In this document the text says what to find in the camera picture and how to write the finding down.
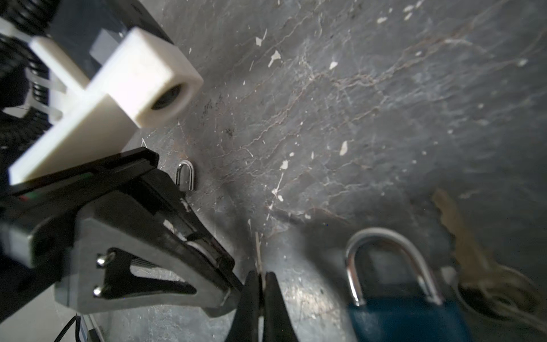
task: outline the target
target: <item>white 3d printed part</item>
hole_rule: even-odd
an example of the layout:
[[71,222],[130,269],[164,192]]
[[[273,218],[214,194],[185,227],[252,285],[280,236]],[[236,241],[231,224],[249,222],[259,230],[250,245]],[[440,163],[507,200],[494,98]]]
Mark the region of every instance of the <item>white 3d printed part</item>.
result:
[[[121,152],[138,128],[177,116],[203,84],[176,46],[140,28],[91,82],[51,39],[33,37],[29,47],[67,90],[50,91],[62,117],[9,168],[12,185]],[[172,88],[179,90],[175,100],[153,109]]]

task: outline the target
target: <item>padlock shackle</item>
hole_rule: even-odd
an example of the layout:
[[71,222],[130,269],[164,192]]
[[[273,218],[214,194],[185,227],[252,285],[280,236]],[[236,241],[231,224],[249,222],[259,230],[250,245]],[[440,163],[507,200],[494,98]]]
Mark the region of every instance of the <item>padlock shackle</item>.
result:
[[355,306],[366,304],[363,296],[363,289],[359,283],[357,268],[355,267],[355,255],[359,248],[373,241],[390,242],[399,247],[409,258],[413,268],[418,272],[418,284],[424,291],[426,299],[436,305],[442,305],[444,297],[433,277],[431,269],[426,260],[409,239],[401,234],[386,228],[366,228],[355,233],[347,243],[346,247],[346,271],[350,283],[351,295]]

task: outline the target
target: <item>thin black wire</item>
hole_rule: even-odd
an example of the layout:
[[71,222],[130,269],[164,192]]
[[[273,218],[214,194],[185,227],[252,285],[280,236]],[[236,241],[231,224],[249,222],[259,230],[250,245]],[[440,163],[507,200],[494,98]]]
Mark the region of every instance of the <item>thin black wire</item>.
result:
[[81,321],[81,319],[82,319],[82,317],[78,316],[78,315],[75,315],[74,317],[72,317],[70,319],[70,321],[68,321],[67,325],[65,325],[63,330],[61,330],[61,332],[59,333],[59,335],[57,336],[57,338],[55,339],[54,342],[61,342],[61,339],[63,338],[63,336],[65,336],[68,329],[72,326],[72,323],[74,323],[75,321],[76,321],[75,338],[76,338],[76,342],[80,342],[80,321]]

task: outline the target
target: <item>padlock body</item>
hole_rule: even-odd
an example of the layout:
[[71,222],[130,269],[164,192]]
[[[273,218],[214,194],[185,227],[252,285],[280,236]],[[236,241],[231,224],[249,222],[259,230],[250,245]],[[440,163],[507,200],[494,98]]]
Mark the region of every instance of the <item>padlock body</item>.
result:
[[471,342],[455,302],[443,305],[423,298],[370,298],[348,308],[360,342]]

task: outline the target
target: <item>blue padlock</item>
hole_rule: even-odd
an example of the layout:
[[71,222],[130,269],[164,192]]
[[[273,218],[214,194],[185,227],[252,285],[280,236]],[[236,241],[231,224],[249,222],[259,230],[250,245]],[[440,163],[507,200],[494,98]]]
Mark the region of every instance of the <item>blue padlock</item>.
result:
[[[369,298],[365,300],[357,276],[355,255],[370,242],[388,242],[406,254],[425,293],[424,298]],[[353,304],[349,314],[359,341],[470,342],[469,329],[455,302],[446,302],[431,269],[418,248],[399,233],[367,228],[351,237],[346,248],[346,270]]]

